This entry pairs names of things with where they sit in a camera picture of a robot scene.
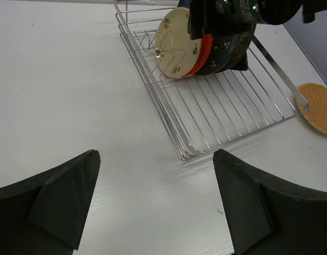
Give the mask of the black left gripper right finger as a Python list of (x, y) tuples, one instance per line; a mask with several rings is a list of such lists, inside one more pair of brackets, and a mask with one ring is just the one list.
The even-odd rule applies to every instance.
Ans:
[(327, 192), (220, 149), (213, 165), (235, 254), (327, 254)]

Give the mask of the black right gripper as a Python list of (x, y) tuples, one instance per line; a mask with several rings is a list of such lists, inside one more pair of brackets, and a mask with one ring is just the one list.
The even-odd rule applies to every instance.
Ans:
[(191, 40), (203, 35), (231, 36), (262, 22), (259, 1), (188, 1), (187, 31)]

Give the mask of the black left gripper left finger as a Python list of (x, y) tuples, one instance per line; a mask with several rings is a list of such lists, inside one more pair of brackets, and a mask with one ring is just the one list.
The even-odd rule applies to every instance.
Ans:
[(89, 150), (0, 188), (0, 254), (72, 254), (79, 248), (100, 154)]

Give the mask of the orange plate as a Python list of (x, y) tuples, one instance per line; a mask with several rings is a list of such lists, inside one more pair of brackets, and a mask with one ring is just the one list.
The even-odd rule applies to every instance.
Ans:
[(186, 77), (195, 74), (205, 64), (211, 52), (212, 43), (213, 43), (212, 36), (204, 35), (201, 41), (201, 49), (197, 62), (193, 66), (193, 68), (186, 74)]

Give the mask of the teal blossom round plate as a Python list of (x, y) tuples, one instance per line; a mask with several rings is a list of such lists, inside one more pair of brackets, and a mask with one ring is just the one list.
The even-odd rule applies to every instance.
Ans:
[(231, 58), (241, 34), (213, 38), (210, 54), (196, 75), (209, 75), (219, 71)]

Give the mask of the cream floral plate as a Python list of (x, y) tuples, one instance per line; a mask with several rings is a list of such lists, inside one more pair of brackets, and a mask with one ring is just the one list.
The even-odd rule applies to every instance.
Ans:
[(187, 31), (190, 11), (177, 7), (158, 26), (154, 48), (160, 71), (173, 79), (187, 75), (197, 63), (201, 39), (192, 40)]

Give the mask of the grey deer pattern plate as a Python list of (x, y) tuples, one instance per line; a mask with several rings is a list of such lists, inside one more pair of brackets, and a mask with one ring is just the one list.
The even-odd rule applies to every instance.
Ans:
[(239, 34), (237, 45), (235, 46), (234, 52), (229, 61), (224, 65), (220, 72), (231, 70), (231, 68), (238, 63), (249, 48), (249, 45), (253, 39), (254, 32), (256, 29), (255, 24), (251, 24), (248, 31)]

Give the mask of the dark blue leaf plate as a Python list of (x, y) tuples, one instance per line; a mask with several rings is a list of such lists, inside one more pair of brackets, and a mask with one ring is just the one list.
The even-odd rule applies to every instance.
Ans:
[(248, 70), (248, 58), (247, 53), (243, 55), (243, 57), (235, 64), (231, 70), (234, 71), (247, 71)]

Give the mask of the woven tan round plate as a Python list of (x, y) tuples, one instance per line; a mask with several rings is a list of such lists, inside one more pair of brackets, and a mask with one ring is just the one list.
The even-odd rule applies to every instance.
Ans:
[(327, 87), (304, 83), (298, 88), (308, 102), (308, 108), (297, 99), (297, 106), (305, 120), (316, 130), (327, 135)]

